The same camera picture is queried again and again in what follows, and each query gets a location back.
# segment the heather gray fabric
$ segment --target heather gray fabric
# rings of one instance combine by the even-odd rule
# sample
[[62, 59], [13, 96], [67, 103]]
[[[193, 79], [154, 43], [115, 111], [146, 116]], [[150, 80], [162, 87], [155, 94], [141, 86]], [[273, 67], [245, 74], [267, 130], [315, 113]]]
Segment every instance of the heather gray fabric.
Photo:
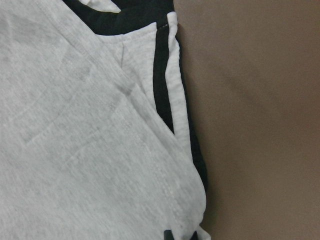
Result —
[[[165, 72], [174, 135], [192, 161], [187, 103], [179, 66], [180, 47], [176, 40], [178, 20], [175, 12], [167, 14], [169, 25], [169, 59]], [[156, 48], [157, 23], [121, 35], [97, 35], [109, 44], [121, 69], [135, 78], [150, 104], [156, 109], [153, 68]]]
[[197, 170], [110, 46], [60, 0], [1, 1], [0, 26], [0, 239], [210, 239]]

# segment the brown background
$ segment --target brown background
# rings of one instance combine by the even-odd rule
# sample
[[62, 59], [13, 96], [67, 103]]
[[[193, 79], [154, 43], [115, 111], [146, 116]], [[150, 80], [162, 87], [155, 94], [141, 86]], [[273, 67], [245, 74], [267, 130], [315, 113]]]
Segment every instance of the brown background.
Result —
[[213, 240], [320, 240], [320, 1], [175, 0]]

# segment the garment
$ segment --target garment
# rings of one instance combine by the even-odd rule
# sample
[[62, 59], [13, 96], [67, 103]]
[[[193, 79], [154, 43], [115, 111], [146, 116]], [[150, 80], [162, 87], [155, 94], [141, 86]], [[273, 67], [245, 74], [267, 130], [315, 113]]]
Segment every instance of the garment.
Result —
[[[64, 2], [102, 41], [112, 45], [122, 70], [135, 77], [151, 105], [174, 132], [193, 159], [207, 190], [207, 169], [187, 108], [173, 2], [115, 1], [124, 8], [120, 13], [113, 13], [114, 4], [106, 0]], [[99, 11], [87, 5], [96, 6]]]
[[60, 0], [0, 24], [0, 238], [190, 239], [201, 178], [110, 45]]

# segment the black fabric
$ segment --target black fabric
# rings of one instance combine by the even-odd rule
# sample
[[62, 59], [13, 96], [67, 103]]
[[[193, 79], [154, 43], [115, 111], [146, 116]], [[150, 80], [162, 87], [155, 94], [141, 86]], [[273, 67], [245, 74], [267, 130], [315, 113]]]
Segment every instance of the black fabric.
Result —
[[187, 116], [188, 116], [188, 122], [189, 122], [189, 132], [190, 132], [190, 143], [191, 143], [191, 153], [192, 153], [192, 159], [193, 159], [193, 164], [195, 168], [197, 169], [203, 186], [204, 190], [207, 192], [208, 190], [208, 173], [207, 173], [207, 166], [204, 161], [204, 158], [201, 153], [198, 137], [195, 132], [195, 127], [194, 123], [191, 118], [190, 114], [190, 107], [189, 107], [189, 102], [188, 102], [188, 94], [187, 94], [187, 88], [186, 88], [186, 82], [185, 82], [185, 77], [184, 77], [184, 71], [183, 71], [183, 66], [182, 66], [182, 46], [180, 41], [177, 39], [179, 46], [180, 46], [180, 60], [179, 60], [179, 65], [180, 65], [180, 72], [181, 72], [181, 79], [182, 79], [182, 85], [184, 88], [184, 95], [185, 95], [185, 101], [186, 101], [186, 110], [187, 110]]
[[167, 16], [156, 23], [155, 52], [153, 61], [153, 95], [157, 113], [174, 133], [171, 106], [166, 83], [169, 59], [169, 25]]
[[95, 34], [105, 36], [141, 29], [174, 11], [173, 0], [115, 0], [119, 13], [98, 11], [79, 0], [63, 1]]
[[[164, 240], [175, 240], [171, 230], [164, 231]], [[195, 231], [190, 240], [199, 240], [198, 234]]]

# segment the black trim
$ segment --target black trim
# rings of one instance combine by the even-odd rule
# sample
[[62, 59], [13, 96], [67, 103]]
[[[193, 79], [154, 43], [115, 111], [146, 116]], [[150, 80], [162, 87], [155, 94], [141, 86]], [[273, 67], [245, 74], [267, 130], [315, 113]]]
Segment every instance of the black trim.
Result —
[[198, 137], [196, 135], [196, 131], [195, 131], [195, 127], [194, 127], [194, 123], [191, 118], [189, 101], [188, 101], [188, 94], [187, 94], [187, 87], [186, 87], [186, 82], [185, 82], [185, 77], [184, 77], [183, 66], [182, 66], [182, 46], [181, 46], [181, 43], [177, 37], [176, 37], [176, 40], [178, 41], [179, 47], [180, 47], [179, 65], [180, 65], [181, 80], [182, 80], [182, 85], [184, 88], [184, 95], [185, 95], [185, 101], [186, 101], [186, 111], [187, 111], [188, 122], [189, 122], [190, 143], [191, 143], [191, 153], [192, 153], [193, 164], [200, 175], [200, 178], [201, 178], [203, 186], [204, 186], [204, 190], [207, 192], [207, 190], [208, 190], [207, 166], [206, 166], [206, 163], [205, 163], [204, 158], [202, 156]]
[[[171, 230], [165, 230], [163, 234], [164, 234], [164, 240], [175, 240]], [[198, 234], [196, 231], [193, 233], [190, 240], [199, 240]]]
[[155, 53], [153, 61], [153, 95], [157, 113], [174, 133], [174, 123], [166, 83], [169, 60], [169, 25], [167, 16], [156, 23]]
[[105, 36], [126, 34], [141, 29], [174, 11], [173, 0], [114, 0], [121, 8], [119, 13], [98, 11], [79, 0], [63, 2], [95, 34]]

